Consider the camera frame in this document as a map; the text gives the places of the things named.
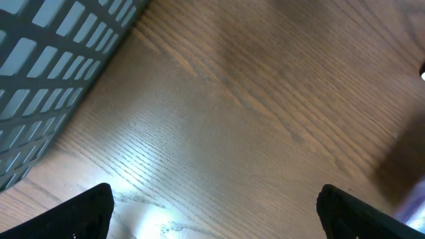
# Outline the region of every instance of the brown wooden surface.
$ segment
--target brown wooden surface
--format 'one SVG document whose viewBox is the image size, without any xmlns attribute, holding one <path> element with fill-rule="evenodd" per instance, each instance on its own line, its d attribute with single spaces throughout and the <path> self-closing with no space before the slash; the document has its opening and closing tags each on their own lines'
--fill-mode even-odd
<svg viewBox="0 0 425 239">
<path fill-rule="evenodd" d="M 424 42 L 421 0 L 152 0 L 0 231 L 101 182 L 110 238 L 325 238 L 325 183 L 391 213 L 425 169 Z"/>
</svg>

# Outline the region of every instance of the wood grain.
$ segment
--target wood grain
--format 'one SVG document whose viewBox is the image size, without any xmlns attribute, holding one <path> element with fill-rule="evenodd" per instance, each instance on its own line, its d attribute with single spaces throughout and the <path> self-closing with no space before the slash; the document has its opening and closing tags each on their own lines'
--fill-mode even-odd
<svg viewBox="0 0 425 239">
<path fill-rule="evenodd" d="M 110 238 L 325 238 L 325 183 L 391 213 L 422 175 L 424 21 L 419 0 L 153 0 L 0 230 L 101 182 Z"/>
</svg>

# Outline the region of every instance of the perforated plastic bin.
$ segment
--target perforated plastic bin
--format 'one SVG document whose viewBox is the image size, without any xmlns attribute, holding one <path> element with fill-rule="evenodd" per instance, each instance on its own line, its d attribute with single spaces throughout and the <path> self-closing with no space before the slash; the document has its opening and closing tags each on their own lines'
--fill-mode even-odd
<svg viewBox="0 0 425 239">
<path fill-rule="evenodd" d="M 0 191 L 54 143 L 147 0 L 0 0 Z"/>
</svg>

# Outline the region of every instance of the gray plastic basket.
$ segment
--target gray plastic basket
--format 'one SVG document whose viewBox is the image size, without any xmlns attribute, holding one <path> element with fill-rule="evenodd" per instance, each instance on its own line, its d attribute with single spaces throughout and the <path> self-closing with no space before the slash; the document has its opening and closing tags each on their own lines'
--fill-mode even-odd
<svg viewBox="0 0 425 239">
<path fill-rule="evenodd" d="M 54 143 L 147 0 L 0 0 L 0 191 Z"/>
</svg>

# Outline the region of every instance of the black object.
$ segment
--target black object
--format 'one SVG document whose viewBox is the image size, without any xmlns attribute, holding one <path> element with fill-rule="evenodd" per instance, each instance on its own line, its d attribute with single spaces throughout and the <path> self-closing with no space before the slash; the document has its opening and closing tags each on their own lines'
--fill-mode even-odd
<svg viewBox="0 0 425 239">
<path fill-rule="evenodd" d="M 316 207 L 328 239 L 425 239 L 422 233 L 333 185 L 323 186 Z"/>
<path fill-rule="evenodd" d="M 107 183 L 0 234 L 0 239 L 105 239 L 114 210 Z"/>
<path fill-rule="evenodd" d="M 147 2 L 0 1 L 0 192 L 53 145 Z"/>
</svg>

